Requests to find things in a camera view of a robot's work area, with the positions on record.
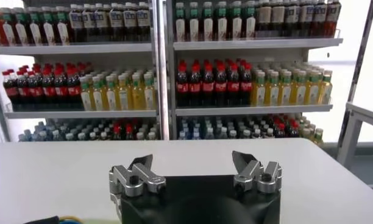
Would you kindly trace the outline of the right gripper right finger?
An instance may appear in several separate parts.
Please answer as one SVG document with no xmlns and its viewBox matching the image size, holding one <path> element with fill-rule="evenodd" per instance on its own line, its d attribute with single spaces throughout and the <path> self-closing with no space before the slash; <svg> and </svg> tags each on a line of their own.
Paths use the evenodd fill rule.
<svg viewBox="0 0 373 224">
<path fill-rule="evenodd" d="M 233 186 L 237 194 L 257 190 L 262 194 L 275 194 L 281 191 L 283 172 L 278 162 L 270 161 L 264 166 L 253 155 L 238 151 L 232 152 L 237 174 Z"/>
</svg>

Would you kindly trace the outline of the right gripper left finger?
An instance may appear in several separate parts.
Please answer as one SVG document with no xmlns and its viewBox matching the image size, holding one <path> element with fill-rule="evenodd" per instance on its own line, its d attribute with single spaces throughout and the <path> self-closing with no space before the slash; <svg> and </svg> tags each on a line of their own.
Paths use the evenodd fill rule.
<svg viewBox="0 0 373 224">
<path fill-rule="evenodd" d="M 139 197 L 144 188 L 148 192 L 161 195 L 166 190 L 166 178 L 151 171 L 153 154 L 135 158 L 129 167 L 113 166 L 109 173 L 110 193 Z"/>
</svg>

